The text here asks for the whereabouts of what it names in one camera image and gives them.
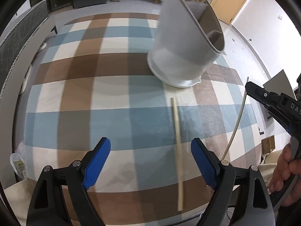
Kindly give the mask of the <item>person's right hand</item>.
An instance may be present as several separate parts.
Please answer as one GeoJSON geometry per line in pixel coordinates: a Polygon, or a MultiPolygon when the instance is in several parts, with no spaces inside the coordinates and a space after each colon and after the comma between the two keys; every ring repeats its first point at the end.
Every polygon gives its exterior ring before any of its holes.
{"type": "MultiPolygon", "coordinates": [[[[287,144],[277,160],[277,166],[274,169],[272,179],[269,183],[269,191],[271,193],[280,191],[284,186],[284,182],[292,175],[300,176],[300,159],[293,160],[290,144],[287,144]]],[[[298,178],[291,192],[284,199],[282,206],[288,207],[300,199],[300,178],[298,178]]]]}

